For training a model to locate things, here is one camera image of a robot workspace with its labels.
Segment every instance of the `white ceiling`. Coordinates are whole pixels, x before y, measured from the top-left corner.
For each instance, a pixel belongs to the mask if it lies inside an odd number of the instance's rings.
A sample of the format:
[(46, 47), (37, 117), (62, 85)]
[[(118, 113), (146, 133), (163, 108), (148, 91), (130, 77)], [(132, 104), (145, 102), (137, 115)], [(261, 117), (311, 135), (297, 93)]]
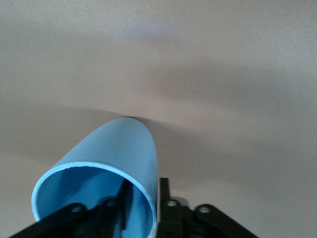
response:
[(159, 175), (262, 238), (317, 233), (317, 3), (2, 1), (0, 236), (98, 126), (142, 120)]

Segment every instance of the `mounting hole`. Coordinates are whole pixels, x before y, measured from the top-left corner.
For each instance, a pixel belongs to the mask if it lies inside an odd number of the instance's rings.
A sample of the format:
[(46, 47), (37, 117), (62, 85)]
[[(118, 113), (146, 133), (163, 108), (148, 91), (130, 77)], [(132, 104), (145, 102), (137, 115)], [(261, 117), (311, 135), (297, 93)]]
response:
[(114, 206), (115, 204), (116, 204), (116, 201), (114, 199), (110, 199), (106, 202), (106, 205), (109, 207)]
[(170, 229), (166, 230), (166, 233), (165, 233), (167, 236), (172, 236), (174, 235), (174, 232)]
[(76, 206), (71, 209), (71, 212), (80, 212), (80, 211), (81, 211), (81, 206)]
[(167, 202), (167, 205), (168, 205), (169, 207), (176, 207), (176, 206), (177, 206), (177, 202), (175, 202), (174, 200), (169, 200), (169, 201)]
[(210, 212), (210, 209), (208, 207), (200, 207), (199, 208), (199, 211), (201, 213), (209, 213)]
[(102, 235), (103, 233), (105, 233), (105, 231), (104, 231), (104, 229), (99, 229), (98, 231), (97, 231), (97, 235)]

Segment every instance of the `white wall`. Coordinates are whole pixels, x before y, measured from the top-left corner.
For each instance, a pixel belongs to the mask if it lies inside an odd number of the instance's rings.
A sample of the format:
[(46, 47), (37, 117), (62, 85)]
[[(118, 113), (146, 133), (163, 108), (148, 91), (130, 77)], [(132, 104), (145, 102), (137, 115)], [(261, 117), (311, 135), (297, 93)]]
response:
[(317, 232), (317, 4), (12, 1), (0, 6), (0, 236), (36, 180), (120, 116), (160, 176), (262, 238)]

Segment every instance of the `black plastic part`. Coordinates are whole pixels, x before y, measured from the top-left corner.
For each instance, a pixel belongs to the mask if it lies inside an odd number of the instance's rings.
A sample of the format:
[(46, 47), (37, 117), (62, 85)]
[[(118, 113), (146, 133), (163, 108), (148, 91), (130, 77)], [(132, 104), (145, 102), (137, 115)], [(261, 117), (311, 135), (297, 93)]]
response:
[(157, 238), (257, 238), (209, 204), (190, 210), (173, 200), (167, 178), (160, 179), (161, 217)]
[(121, 238), (132, 202), (132, 184), (124, 180), (118, 195), (91, 210), (70, 204), (10, 238)]
[[(132, 184), (124, 180), (115, 198), (91, 210), (70, 204), (10, 238), (121, 238), (132, 203)], [(257, 238), (209, 204), (191, 210), (171, 199), (167, 178), (160, 179), (157, 238)]]

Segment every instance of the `light blue pvc pipe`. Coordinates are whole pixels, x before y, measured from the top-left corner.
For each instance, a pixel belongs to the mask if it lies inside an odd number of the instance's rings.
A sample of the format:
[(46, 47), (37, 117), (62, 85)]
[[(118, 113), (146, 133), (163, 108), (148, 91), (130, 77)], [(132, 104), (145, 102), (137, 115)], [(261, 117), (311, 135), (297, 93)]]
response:
[(99, 127), (48, 170), (32, 193), (34, 217), (38, 221), (74, 202), (91, 209), (115, 196), (124, 178), (134, 186), (123, 237), (151, 238), (157, 225), (157, 155), (150, 131), (133, 118)]

